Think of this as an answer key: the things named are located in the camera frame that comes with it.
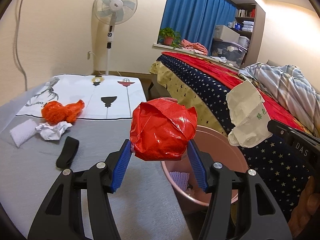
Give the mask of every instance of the blue curtain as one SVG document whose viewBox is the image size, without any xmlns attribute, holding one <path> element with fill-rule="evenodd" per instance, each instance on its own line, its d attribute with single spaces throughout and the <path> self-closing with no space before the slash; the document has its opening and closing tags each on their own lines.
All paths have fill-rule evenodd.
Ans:
<svg viewBox="0 0 320 240">
<path fill-rule="evenodd" d="M 167 0 L 161 29 L 171 27 L 182 39 L 204 45 L 210 54 L 215 26 L 228 25 L 235 14 L 231 0 Z"/>
</svg>

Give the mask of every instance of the fan grille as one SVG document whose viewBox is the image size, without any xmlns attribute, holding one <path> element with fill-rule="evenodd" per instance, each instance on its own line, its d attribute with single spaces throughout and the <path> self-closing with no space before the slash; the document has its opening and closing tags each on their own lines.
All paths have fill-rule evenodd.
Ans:
<svg viewBox="0 0 320 240">
<path fill-rule="evenodd" d="M 112 0 L 95 0 L 93 9 L 96 17 L 104 24 L 110 24 L 113 12 L 110 10 L 110 1 Z M 116 11 L 116 25 L 129 20 L 137 9 L 137 0 L 122 0 L 123 9 Z"/>
</svg>

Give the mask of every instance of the yellow fabric with stars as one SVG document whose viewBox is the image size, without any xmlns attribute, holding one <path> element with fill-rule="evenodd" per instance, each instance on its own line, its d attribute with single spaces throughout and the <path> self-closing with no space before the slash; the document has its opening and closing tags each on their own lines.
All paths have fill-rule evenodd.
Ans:
<svg viewBox="0 0 320 240">
<path fill-rule="evenodd" d="M 153 63 L 149 72 L 157 75 L 157 82 L 165 87 L 171 97 L 177 99 L 180 105 L 196 108 L 198 125 L 214 129 L 227 137 L 225 130 L 201 98 L 162 62 Z"/>
</svg>

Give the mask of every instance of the fan hub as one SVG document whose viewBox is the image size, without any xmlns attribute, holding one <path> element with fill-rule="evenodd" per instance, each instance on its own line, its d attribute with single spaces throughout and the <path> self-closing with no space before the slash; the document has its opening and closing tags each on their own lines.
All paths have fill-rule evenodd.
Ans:
<svg viewBox="0 0 320 240">
<path fill-rule="evenodd" d="M 112 0 L 110 2 L 110 9 L 113 12 L 116 12 L 118 10 L 121 10 L 123 8 L 123 1 L 122 0 Z"/>
</svg>

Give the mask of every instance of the silver bolt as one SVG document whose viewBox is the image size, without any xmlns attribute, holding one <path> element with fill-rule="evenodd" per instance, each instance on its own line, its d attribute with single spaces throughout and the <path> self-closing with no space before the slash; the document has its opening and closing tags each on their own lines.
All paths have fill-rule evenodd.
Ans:
<svg viewBox="0 0 320 240">
<path fill-rule="evenodd" d="M 221 169 L 221 168 L 222 168 L 222 164 L 221 164 L 221 163 L 214 163 L 213 166 L 214 166 L 216 169 Z"/>
<path fill-rule="evenodd" d="M 248 170 L 249 175 L 255 176 L 257 172 L 255 170 Z"/>
<path fill-rule="evenodd" d="M 63 175 L 69 175 L 71 173 L 71 170 L 70 169 L 65 169 L 62 174 Z"/>
<path fill-rule="evenodd" d="M 103 162 L 97 163 L 97 168 L 98 169 L 103 169 L 105 166 L 106 166 L 106 164 L 103 163 Z"/>
</svg>

